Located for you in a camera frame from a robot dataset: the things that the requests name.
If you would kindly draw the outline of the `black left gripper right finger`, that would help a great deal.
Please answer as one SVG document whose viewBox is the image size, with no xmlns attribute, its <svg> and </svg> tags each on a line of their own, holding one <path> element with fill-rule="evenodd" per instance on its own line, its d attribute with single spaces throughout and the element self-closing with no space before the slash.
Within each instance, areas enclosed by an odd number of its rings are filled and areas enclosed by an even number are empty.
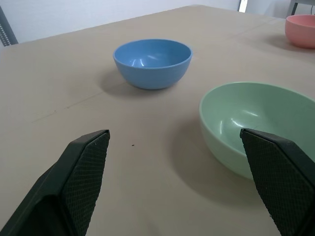
<svg viewBox="0 0 315 236">
<path fill-rule="evenodd" d="M 252 177 L 283 236 L 315 234 L 315 163 L 291 140 L 258 130 L 240 131 Z"/>
</svg>

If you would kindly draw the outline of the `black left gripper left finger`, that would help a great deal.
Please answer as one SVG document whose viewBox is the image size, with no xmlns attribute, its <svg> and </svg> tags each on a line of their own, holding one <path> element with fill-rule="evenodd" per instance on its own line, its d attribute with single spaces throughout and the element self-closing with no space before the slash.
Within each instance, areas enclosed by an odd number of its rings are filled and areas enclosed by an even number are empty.
<svg viewBox="0 0 315 236">
<path fill-rule="evenodd" d="M 99 197 L 109 130 L 70 142 L 2 228 L 2 236 L 84 236 Z"/>
</svg>

